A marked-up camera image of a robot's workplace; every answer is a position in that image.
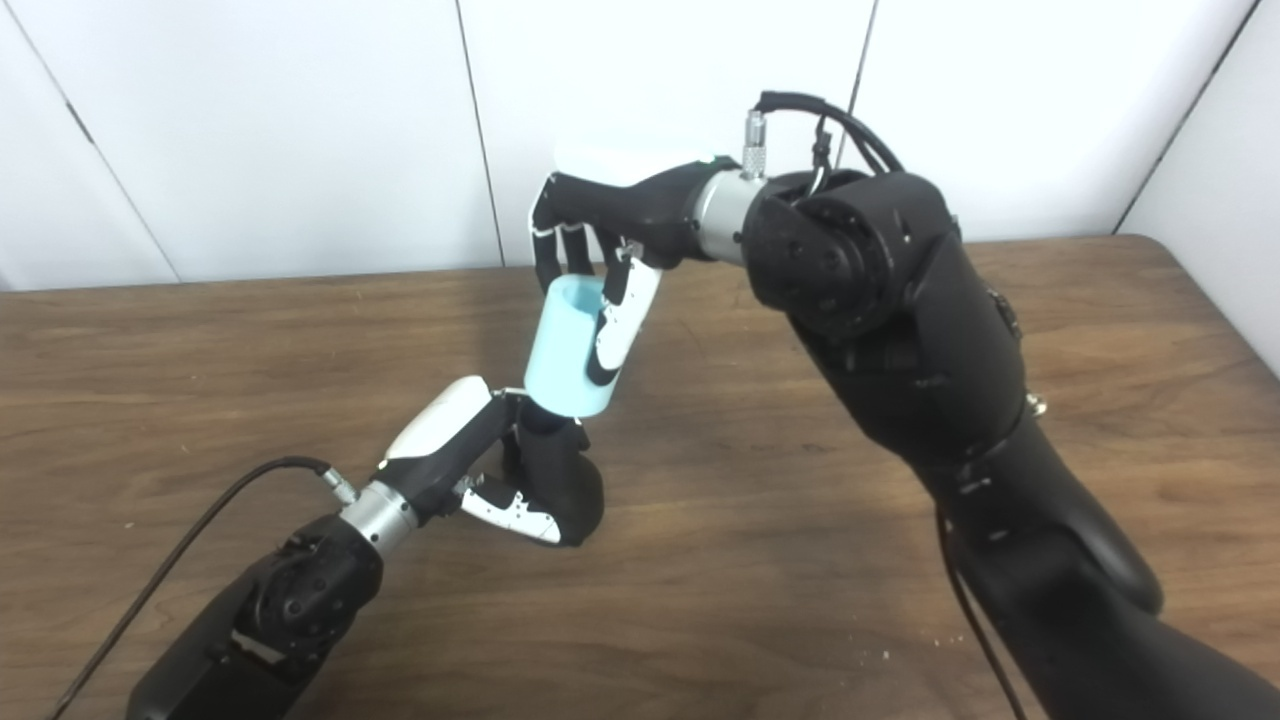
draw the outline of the black robotic forearm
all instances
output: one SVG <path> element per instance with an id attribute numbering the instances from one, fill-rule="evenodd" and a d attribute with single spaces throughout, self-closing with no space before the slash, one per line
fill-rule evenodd
<path id="1" fill-rule="evenodd" d="M 1036 421 L 1016 318 L 933 186 L 891 173 L 783 191 L 744 236 L 756 296 L 788 314 L 863 432 L 924 483 L 1051 717 L 1280 716 L 1280 691 L 1157 619 L 1155 574 Z"/>

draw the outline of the wood grain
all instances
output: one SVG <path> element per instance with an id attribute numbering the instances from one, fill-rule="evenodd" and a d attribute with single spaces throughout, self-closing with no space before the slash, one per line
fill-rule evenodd
<path id="1" fill-rule="evenodd" d="M 1167 620 L 1280 682 L 1276 380 L 1151 241 L 970 251 Z M 49 710 L 250 466 L 361 478 L 454 378 L 518 384 L 539 306 L 526 269 L 0 297 L 0 717 Z M 293 717 L 1007 716 L 924 493 L 740 270 L 668 275 L 589 430 L 608 511 L 586 547 L 433 523 Z M 306 474 L 251 488 L 68 716 L 119 717 L 210 594 L 330 506 Z"/>

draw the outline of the cable connector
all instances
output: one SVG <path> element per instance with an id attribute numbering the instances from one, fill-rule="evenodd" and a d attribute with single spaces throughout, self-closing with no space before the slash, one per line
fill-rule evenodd
<path id="1" fill-rule="evenodd" d="M 347 478 L 343 478 L 338 470 L 329 468 L 320 478 L 324 479 L 324 484 L 329 486 L 329 491 L 333 492 L 333 496 L 338 498 L 338 502 L 343 507 L 349 507 L 360 500 L 360 491 L 352 487 L 347 482 Z"/>
<path id="2" fill-rule="evenodd" d="M 750 110 L 746 113 L 746 127 L 742 138 L 742 179 L 760 179 L 764 177 L 764 113 Z"/>

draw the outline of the light blue cup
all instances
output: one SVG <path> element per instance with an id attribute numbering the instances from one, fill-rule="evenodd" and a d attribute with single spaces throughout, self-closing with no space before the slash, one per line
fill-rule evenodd
<path id="1" fill-rule="evenodd" d="M 609 405 L 613 382 L 600 387 L 586 377 L 595 346 L 595 319 L 604 307 L 604 279 L 561 275 L 547 288 L 525 389 L 534 402 L 566 418 L 590 418 Z"/>

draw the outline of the white wall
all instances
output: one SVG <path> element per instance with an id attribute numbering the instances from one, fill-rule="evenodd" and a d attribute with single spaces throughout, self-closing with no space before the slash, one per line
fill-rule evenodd
<path id="1" fill-rule="evenodd" d="M 498 264 L 452 1 L 10 3 L 183 281 Z"/>
<path id="2" fill-rule="evenodd" d="M 966 240 L 1108 233 L 1251 1 L 881 0 L 854 113 Z"/>
<path id="3" fill-rule="evenodd" d="M 0 6 L 0 290 L 175 279 Z"/>
<path id="4" fill-rule="evenodd" d="M 1121 229 L 1164 242 L 1280 374 L 1280 3 L 1258 5 Z"/>
<path id="5" fill-rule="evenodd" d="M 461 0 L 508 264 L 558 137 L 608 129 L 740 155 L 762 90 L 847 102 L 872 0 Z M 771 119 L 774 167 L 806 164 L 813 120 Z"/>
<path id="6" fill-rule="evenodd" d="M 499 247 L 526 264 L 557 137 L 736 155 L 763 88 L 847 101 L 873 6 L 9 3 L 182 281 L 493 265 Z M 970 240 L 1108 232 L 1248 4 L 879 0 L 855 113 Z M 59 101 L 17 87 L 14 47 L 0 188 L 42 200 L 0 210 L 0 286 L 173 279 Z M 809 118 L 771 119 L 771 169 L 804 167 L 810 142 Z"/>

